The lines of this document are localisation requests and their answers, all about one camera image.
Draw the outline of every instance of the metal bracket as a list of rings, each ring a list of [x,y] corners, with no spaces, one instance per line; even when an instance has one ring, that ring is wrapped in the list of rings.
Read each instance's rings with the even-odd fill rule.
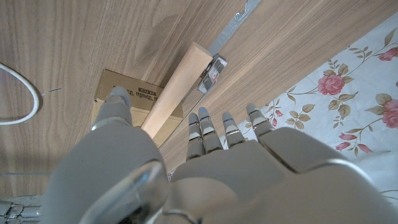
[[[218,75],[225,68],[227,62],[225,58],[216,54],[213,56],[213,60],[210,62],[209,66],[201,74],[202,80],[198,85],[198,90],[202,93],[207,93],[211,88],[217,83]]]

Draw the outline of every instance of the robotic hand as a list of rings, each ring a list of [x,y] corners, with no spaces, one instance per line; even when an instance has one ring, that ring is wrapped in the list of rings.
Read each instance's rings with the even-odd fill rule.
[[[114,88],[88,133],[48,184],[43,223],[398,223],[358,167],[247,107],[257,140],[224,113],[223,150],[205,108],[190,114],[187,161],[167,181],[150,137],[131,126]]]

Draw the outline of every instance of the white cable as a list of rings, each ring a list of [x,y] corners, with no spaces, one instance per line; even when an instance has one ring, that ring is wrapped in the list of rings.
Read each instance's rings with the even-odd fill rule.
[[[36,93],[35,89],[33,88],[33,86],[29,83],[28,80],[26,80],[22,75],[18,74],[16,71],[14,71],[13,69],[3,65],[2,63],[0,63],[0,68],[3,69],[4,71],[10,73],[11,75],[13,75],[14,77],[16,77],[19,81],[21,81],[26,88],[30,91],[30,93],[33,96],[33,108],[32,111],[24,118],[15,120],[15,121],[4,121],[4,122],[0,122],[0,126],[1,125],[10,125],[10,124],[19,124],[22,123],[24,121],[27,121],[28,119],[31,119],[33,117],[33,115],[36,114],[37,110],[39,109],[39,96]]]

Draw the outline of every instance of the printed label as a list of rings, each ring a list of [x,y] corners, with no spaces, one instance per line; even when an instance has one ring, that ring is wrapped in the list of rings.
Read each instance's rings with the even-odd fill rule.
[[[146,89],[139,88],[139,87],[138,87],[138,91],[140,91],[141,93],[146,93],[146,94],[150,94],[152,96],[156,96],[156,93],[154,91],[146,90]]]

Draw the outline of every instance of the leaf pattern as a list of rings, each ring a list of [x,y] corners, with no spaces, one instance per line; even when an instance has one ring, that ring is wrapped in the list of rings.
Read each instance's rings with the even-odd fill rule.
[[[389,34],[386,35],[384,38],[384,46],[386,47],[388,44],[390,44],[392,37],[394,36],[394,32],[396,31],[397,28],[393,29]]]

